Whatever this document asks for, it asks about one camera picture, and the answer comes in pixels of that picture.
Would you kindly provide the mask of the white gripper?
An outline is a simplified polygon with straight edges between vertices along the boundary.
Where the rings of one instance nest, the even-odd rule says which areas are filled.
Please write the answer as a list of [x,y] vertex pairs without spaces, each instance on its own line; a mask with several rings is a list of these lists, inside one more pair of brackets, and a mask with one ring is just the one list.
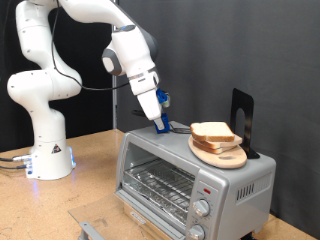
[[164,122],[161,117],[161,105],[158,101],[156,90],[141,93],[137,96],[137,99],[149,120],[154,120],[154,123],[158,130],[165,128]]

